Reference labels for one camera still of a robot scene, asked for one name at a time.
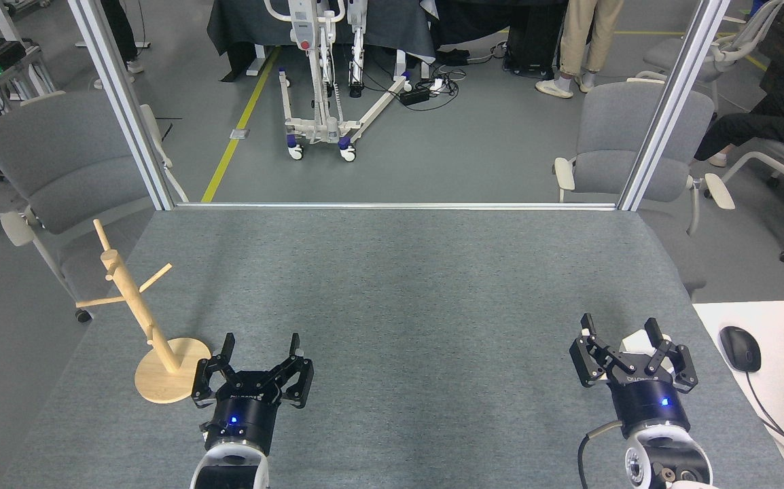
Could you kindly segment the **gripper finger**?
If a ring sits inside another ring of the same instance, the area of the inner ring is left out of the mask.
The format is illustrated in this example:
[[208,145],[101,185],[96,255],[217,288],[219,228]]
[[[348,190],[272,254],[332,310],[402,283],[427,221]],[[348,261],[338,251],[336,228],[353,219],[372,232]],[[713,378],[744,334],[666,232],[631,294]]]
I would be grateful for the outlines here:
[[300,344],[299,334],[294,332],[287,359],[272,368],[266,375],[266,386],[273,386],[272,403],[286,400],[297,409],[305,408],[307,405],[314,366],[310,359],[303,356]]
[[664,338],[655,318],[647,319],[644,330],[651,346],[655,348],[655,353],[650,357],[643,373],[649,376],[657,376],[660,372],[666,373],[662,362],[669,358],[673,368],[669,378],[672,378],[675,390],[682,393],[690,392],[698,384],[698,380],[687,346],[677,345],[672,340]]
[[236,372],[230,365],[235,343],[233,332],[228,332],[219,354],[212,355],[208,359],[200,359],[197,362],[191,395],[197,408],[206,408],[214,403],[215,392],[210,388],[209,382],[215,372],[221,372],[225,384],[236,386]]
[[594,386],[603,374],[610,375],[614,367],[626,373],[627,362],[622,353],[597,337],[591,314],[584,313],[580,323],[581,335],[573,341],[569,353],[582,386]]

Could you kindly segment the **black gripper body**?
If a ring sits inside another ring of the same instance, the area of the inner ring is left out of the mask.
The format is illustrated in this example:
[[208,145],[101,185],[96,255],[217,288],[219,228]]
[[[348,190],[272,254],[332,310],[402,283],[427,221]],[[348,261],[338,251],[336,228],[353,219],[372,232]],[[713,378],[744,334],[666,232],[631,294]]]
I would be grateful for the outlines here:
[[613,371],[609,374],[609,389],[623,435],[657,424],[690,430],[679,389],[667,376],[643,377]]
[[267,372],[240,371],[236,375],[242,387],[227,381],[216,392],[214,415],[202,425],[204,448],[209,451],[219,443],[246,441],[270,455],[281,384],[265,381]]

